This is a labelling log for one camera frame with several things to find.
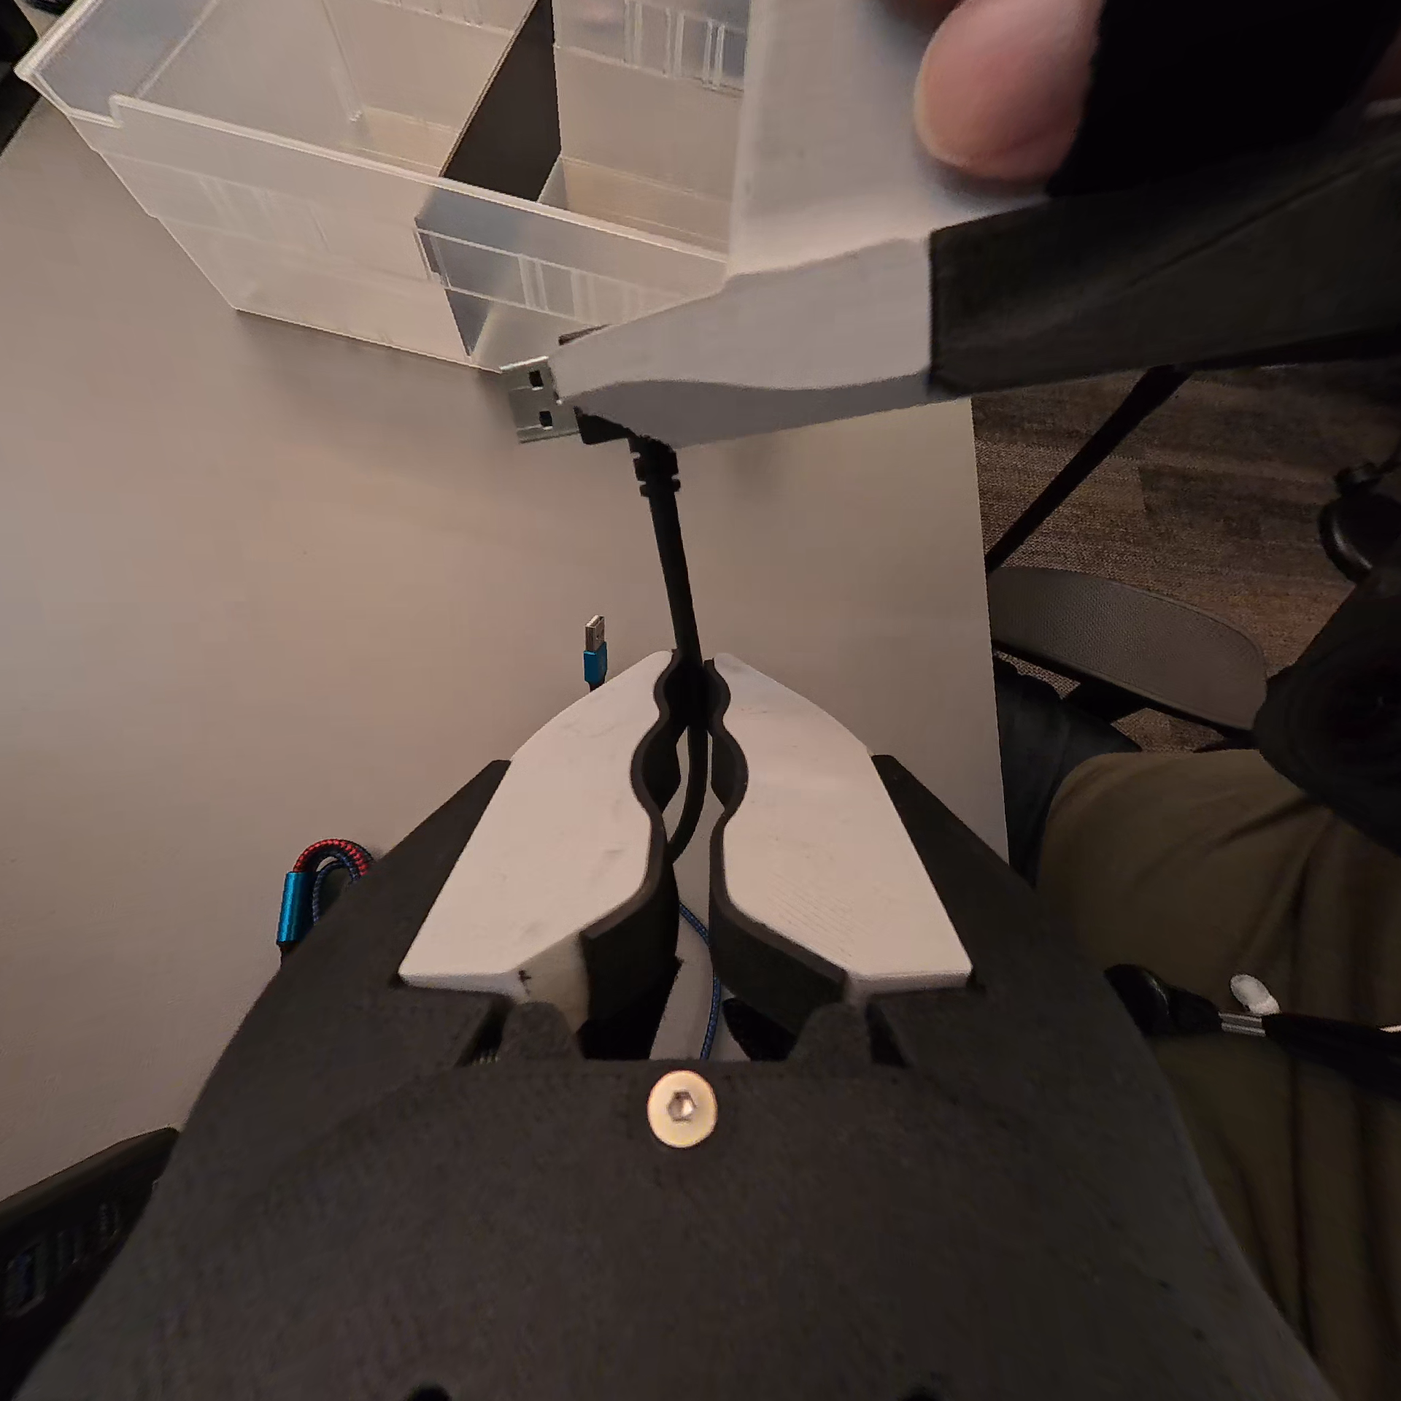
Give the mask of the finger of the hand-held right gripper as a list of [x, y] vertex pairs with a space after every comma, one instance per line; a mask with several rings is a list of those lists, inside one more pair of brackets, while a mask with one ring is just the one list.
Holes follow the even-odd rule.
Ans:
[[923, 3], [751, 4], [726, 280], [559, 346], [563, 403], [681, 450], [951, 395], [931, 388], [931, 239], [1043, 194], [921, 144], [936, 23]]

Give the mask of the grey office chair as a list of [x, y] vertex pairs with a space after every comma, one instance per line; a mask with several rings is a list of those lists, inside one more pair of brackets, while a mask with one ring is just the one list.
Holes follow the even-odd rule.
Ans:
[[1075, 680], [1105, 718], [1150, 708], [1240, 735], [1268, 698], [1260, 645], [1200, 606], [1053, 566], [1003, 565], [986, 588], [993, 645]]

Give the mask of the person's right hand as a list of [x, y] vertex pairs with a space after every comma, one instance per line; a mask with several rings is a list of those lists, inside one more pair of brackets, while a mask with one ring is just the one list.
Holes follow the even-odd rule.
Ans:
[[1103, 1], [925, 3], [915, 119], [925, 148], [973, 181], [1043, 186], [1090, 101]]

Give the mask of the dark cloth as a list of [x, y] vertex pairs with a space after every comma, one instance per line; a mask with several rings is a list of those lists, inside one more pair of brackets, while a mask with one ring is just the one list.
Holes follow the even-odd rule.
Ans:
[[1255, 747], [1306, 797], [1400, 852], [1400, 556], [1362, 580], [1270, 680]]

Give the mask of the black usb hub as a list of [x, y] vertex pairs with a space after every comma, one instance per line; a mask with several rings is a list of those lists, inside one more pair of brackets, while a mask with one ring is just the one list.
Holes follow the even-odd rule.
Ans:
[[4, 1385], [49, 1347], [146, 1210], [176, 1127], [99, 1150], [2, 1205]]

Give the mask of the dark bin divider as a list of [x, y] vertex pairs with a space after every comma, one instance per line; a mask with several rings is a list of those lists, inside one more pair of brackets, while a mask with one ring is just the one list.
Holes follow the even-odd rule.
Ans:
[[506, 48], [443, 179], [539, 201], [563, 149], [553, 1], [534, 1]]

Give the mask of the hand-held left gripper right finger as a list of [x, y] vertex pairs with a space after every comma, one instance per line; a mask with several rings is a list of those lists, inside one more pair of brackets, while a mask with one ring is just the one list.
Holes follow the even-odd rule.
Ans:
[[736, 993], [965, 987], [971, 957], [869, 747], [731, 653], [713, 658], [713, 935]]

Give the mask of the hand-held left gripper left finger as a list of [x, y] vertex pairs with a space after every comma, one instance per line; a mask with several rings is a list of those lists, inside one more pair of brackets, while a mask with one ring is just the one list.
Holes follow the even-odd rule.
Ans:
[[513, 755], [399, 977], [513, 1002], [588, 1002], [584, 933], [643, 892], [654, 817], [634, 757], [661, 720], [654, 651], [546, 721]]

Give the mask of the clear plastic bin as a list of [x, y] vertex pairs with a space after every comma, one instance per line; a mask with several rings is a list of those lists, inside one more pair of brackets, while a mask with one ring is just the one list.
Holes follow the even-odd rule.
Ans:
[[498, 371], [726, 273], [749, 3], [553, 4], [539, 201], [443, 179], [528, 1], [77, 3], [21, 73], [229, 305]]

